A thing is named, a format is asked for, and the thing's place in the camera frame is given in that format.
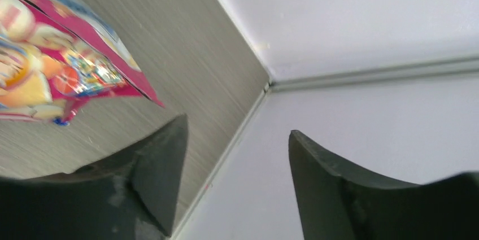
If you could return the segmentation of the colourful cat food bag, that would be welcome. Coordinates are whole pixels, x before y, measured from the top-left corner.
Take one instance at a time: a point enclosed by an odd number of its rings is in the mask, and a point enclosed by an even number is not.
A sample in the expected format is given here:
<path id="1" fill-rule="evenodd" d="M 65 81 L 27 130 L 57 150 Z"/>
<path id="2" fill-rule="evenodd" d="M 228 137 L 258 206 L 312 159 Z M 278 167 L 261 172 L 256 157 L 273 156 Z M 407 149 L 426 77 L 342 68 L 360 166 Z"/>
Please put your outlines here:
<path id="1" fill-rule="evenodd" d="M 1 119 L 67 125 L 93 98 L 153 87 L 116 32 L 82 0 L 1 0 Z"/>

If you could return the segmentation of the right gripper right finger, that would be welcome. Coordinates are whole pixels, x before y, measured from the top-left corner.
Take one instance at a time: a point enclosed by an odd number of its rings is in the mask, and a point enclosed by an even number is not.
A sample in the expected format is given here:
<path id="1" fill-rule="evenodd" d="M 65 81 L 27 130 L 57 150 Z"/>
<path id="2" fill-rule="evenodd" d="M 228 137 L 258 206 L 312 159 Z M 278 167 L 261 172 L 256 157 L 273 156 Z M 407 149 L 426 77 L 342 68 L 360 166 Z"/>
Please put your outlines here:
<path id="1" fill-rule="evenodd" d="M 305 239 L 477 239 L 478 173 L 425 185 L 370 171 L 298 130 L 289 162 Z"/>

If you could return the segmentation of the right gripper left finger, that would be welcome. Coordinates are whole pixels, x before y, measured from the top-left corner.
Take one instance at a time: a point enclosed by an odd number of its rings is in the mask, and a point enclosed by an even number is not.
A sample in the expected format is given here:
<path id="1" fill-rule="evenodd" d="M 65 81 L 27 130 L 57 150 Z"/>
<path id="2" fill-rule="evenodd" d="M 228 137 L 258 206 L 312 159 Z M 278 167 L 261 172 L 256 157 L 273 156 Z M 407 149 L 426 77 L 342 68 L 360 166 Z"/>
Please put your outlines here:
<path id="1" fill-rule="evenodd" d="M 188 117 L 72 173 L 1 178 L 2 239 L 166 239 L 188 148 Z"/>

